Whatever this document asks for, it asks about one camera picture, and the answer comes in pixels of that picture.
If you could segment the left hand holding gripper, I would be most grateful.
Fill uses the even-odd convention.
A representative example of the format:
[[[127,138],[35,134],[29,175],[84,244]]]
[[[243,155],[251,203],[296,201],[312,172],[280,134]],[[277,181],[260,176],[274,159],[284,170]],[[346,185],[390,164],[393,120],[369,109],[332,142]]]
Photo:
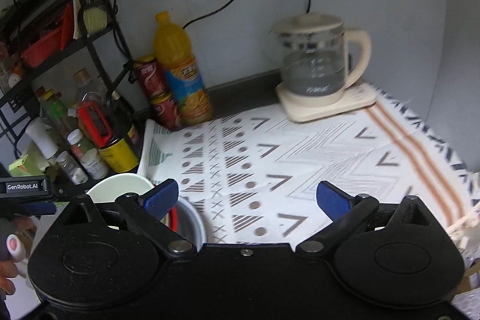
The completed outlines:
[[[12,280],[19,275],[17,263],[32,251],[37,228],[32,218],[17,216],[11,221],[1,218],[1,296],[11,296],[16,288]]]

